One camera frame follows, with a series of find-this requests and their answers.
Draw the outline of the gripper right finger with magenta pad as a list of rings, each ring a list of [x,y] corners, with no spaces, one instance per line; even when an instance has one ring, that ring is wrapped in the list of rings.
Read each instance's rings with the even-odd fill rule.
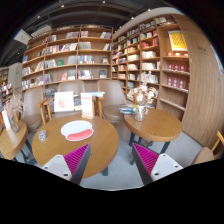
[[[132,154],[144,185],[182,169],[168,154],[158,154],[136,143],[132,144]]]

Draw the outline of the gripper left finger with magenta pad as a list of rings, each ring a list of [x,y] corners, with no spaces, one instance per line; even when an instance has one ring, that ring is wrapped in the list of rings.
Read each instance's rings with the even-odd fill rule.
[[[77,185],[80,184],[91,154],[89,144],[68,153],[55,155],[42,169]]]

